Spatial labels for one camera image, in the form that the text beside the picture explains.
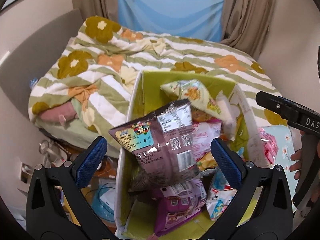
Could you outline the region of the person's right hand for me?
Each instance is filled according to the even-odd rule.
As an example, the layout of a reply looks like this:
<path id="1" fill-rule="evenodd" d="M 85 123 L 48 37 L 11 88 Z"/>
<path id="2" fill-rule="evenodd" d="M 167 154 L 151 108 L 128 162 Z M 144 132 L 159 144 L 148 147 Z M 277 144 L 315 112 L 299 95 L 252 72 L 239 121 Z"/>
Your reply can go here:
<path id="1" fill-rule="evenodd" d="M 295 172 L 295 180 L 298 180 L 300 178 L 301 175 L 301 168 L 302 168 L 302 152 L 303 152 L 303 148 L 300 148 L 298 150 L 295 151 L 295 153 L 293 155 L 291 155 L 291 160 L 294 161 L 295 163 L 293 165 L 290 166 L 289 170 L 290 172 Z M 319 198 L 319 186 L 314 189 L 310 200 L 313 203 L 316 203 L 317 200 Z"/>

